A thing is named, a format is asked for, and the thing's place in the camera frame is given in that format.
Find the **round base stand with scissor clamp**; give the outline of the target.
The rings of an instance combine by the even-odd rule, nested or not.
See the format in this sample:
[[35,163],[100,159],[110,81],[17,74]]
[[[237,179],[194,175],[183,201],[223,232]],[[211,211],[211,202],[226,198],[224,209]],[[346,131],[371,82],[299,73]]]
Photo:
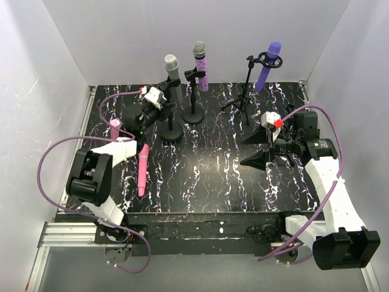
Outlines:
[[[176,87],[178,84],[178,80],[172,81],[169,77],[167,77],[165,81],[157,84],[157,89],[163,92],[167,102],[172,102],[170,89]],[[182,139],[184,134],[182,125],[174,120],[173,110],[171,111],[168,119],[163,122],[159,129],[161,139],[167,142],[177,142]]]

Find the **round base stand with clip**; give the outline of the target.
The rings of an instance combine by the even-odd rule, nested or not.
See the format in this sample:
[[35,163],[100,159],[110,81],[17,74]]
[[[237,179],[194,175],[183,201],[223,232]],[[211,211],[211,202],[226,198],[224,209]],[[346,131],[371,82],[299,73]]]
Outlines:
[[190,107],[184,109],[182,118],[185,123],[190,125],[196,125],[204,120],[204,110],[197,106],[196,103],[196,78],[205,77],[205,71],[198,71],[196,68],[185,71],[185,78],[190,82],[191,94],[190,94]]

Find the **pink microphone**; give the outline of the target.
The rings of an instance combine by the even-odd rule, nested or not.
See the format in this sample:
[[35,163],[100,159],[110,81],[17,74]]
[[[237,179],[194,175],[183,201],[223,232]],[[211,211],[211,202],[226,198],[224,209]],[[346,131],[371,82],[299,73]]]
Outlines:
[[138,188],[139,197],[143,197],[145,195],[146,176],[148,172],[148,155],[149,155],[149,146],[148,144],[145,144],[139,153],[139,167],[138,167],[138,179],[137,179],[137,188]]

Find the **silver microphone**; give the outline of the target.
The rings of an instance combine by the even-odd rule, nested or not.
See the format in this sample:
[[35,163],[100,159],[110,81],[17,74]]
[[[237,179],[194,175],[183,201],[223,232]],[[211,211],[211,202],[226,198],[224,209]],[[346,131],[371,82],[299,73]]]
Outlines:
[[174,87],[174,95],[176,97],[177,103],[182,104],[183,95],[182,95],[182,88],[181,88],[181,80],[179,77],[179,62],[174,55],[168,54],[164,58],[164,65],[170,80],[179,81],[179,84],[176,87]]

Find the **purple glitter microphone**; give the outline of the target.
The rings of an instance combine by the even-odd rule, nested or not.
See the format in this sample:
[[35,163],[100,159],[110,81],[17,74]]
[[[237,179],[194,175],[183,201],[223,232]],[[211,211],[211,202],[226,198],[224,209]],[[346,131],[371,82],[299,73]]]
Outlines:
[[198,77],[199,87],[202,92],[208,91],[207,60],[205,57],[206,46],[202,41],[196,41],[192,47],[192,53],[196,64],[196,70],[202,73]]

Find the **small tripod stand ring clamp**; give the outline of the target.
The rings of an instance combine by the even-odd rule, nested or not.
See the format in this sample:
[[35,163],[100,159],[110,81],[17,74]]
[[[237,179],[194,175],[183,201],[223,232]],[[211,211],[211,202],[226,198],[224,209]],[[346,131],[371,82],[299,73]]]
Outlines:
[[288,110],[289,112],[293,111],[294,109],[295,109],[295,106],[294,106],[293,104],[288,104],[287,110]]

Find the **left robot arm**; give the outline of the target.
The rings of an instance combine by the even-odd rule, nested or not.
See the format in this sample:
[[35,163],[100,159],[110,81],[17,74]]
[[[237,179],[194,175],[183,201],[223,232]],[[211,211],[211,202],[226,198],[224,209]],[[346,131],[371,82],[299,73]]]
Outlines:
[[171,102],[144,102],[139,109],[125,114],[123,119],[109,122],[110,143],[90,150],[79,149],[75,154],[66,193],[92,211],[97,217],[96,226],[114,242],[126,241],[129,232],[121,229],[128,225],[128,220],[111,197],[112,169],[138,156],[137,194],[144,196],[149,153],[145,130],[158,120],[168,120],[172,108]]

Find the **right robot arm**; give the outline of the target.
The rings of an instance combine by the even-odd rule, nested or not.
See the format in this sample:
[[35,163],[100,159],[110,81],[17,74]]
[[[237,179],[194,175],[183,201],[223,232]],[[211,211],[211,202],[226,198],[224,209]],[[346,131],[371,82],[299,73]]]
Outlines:
[[241,165],[265,170],[277,156],[296,155],[310,177],[319,198],[325,227],[297,211],[280,212],[274,233],[306,245],[321,270],[365,268],[380,245],[377,231],[367,229],[356,212],[341,177],[342,159],[332,140],[320,137],[318,115],[303,108],[281,118],[265,112],[261,125],[245,144],[262,149]]

